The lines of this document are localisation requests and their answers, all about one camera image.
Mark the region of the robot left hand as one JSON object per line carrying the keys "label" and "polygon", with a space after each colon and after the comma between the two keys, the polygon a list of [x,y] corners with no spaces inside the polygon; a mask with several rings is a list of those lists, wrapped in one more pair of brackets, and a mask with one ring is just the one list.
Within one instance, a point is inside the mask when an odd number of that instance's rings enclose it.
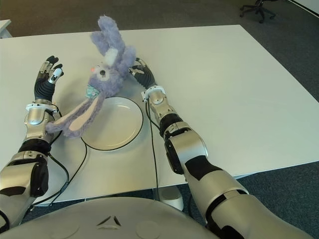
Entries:
{"label": "robot left hand", "polygon": [[64,75],[63,65],[56,65],[58,60],[58,57],[50,56],[42,63],[34,84],[34,97],[36,100],[52,101],[55,84]]}

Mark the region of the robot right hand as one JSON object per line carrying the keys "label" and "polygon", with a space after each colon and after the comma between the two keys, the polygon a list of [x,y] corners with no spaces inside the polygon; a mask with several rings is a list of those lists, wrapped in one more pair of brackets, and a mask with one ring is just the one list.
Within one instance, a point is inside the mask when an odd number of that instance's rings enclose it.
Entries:
{"label": "robot right hand", "polygon": [[129,68],[129,73],[142,85],[145,89],[148,89],[156,85],[154,75],[146,62],[141,58],[135,59],[135,64]]}

